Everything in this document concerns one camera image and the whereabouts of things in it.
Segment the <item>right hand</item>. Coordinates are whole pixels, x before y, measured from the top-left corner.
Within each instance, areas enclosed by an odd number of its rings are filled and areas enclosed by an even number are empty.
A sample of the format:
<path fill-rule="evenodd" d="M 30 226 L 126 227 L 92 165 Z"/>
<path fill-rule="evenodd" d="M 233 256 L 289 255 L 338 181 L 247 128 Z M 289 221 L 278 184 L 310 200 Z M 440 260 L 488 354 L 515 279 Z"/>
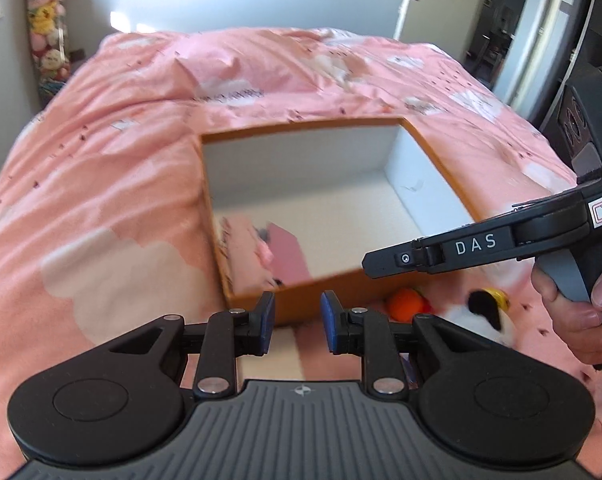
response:
<path fill-rule="evenodd" d="M 602 364 L 602 273 L 592 291 L 592 304 L 566 299 L 537 264 L 531 278 L 558 337 L 582 363 Z"/>

